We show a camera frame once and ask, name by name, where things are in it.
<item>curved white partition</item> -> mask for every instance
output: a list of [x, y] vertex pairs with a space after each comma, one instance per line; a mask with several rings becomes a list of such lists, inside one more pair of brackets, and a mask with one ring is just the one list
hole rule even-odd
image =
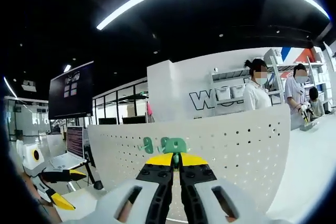
[[[248, 193], [258, 209], [270, 207], [285, 170], [290, 132], [289, 107], [168, 123], [91, 125], [89, 137], [97, 171], [106, 190], [134, 178], [162, 137], [181, 137], [188, 152], [208, 161], [217, 178], [223, 177]], [[138, 150], [150, 137], [154, 153]], [[179, 177], [174, 176], [168, 217], [186, 221]]]

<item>white shirt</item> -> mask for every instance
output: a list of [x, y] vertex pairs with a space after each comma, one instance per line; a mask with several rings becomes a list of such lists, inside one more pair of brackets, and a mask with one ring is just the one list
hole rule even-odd
[[250, 81], [246, 84], [243, 98], [245, 111], [259, 110], [272, 106], [271, 99], [269, 98], [266, 90], [254, 81]]
[[285, 84], [285, 102], [290, 107], [290, 113], [296, 114], [297, 110], [294, 109], [288, 102], [287, 98], [292, 97], [297, 103], [304, 104], [306, 101], [306, 94], [303, 84], [297, 83], [293, 76], [289, 77]]

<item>woman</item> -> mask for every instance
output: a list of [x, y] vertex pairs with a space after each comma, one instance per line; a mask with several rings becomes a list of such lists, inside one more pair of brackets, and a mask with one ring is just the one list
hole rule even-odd
[[307, 79], [308, 74], [305, 66], [298, 64], [294, 67], [293, 76], [289, 77], [285, 84], [285, 101], [290, 107], [290, 126], [292, 130], [304, 124], [300, 109], [306, 101], [303, 84]]
[[250, 68], [251, 80], [246, 84], [244, 97], [245, 111], [258, 110], [272, 106], [271, 100], [262, 87], [267, 81], [267, 65], [261, 59], [254, 59], [252, 62], [245, 61], [244, 67]]

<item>laptop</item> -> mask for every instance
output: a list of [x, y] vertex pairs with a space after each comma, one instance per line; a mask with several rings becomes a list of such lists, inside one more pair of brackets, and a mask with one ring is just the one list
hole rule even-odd
[[67, 152], [54, 157], [50, 164], [55, 169], [73, 169], [86, 162], [84, 159], [82, 126], [69, 126], [67, 130]]

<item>white counter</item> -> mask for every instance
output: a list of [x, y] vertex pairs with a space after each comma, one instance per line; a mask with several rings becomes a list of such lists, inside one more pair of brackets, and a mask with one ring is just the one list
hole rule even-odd
[[[279, 190], [267, 215], [299, 223], [326, 192], [336, 168], [336, 115], [323, 116], [307, 132], [290, 133], [286, 168]], [[76, 210], [56, 207], [62, 221], [80, 219], [93, 212], [106, 191], [93, 186], [63, 195]]]

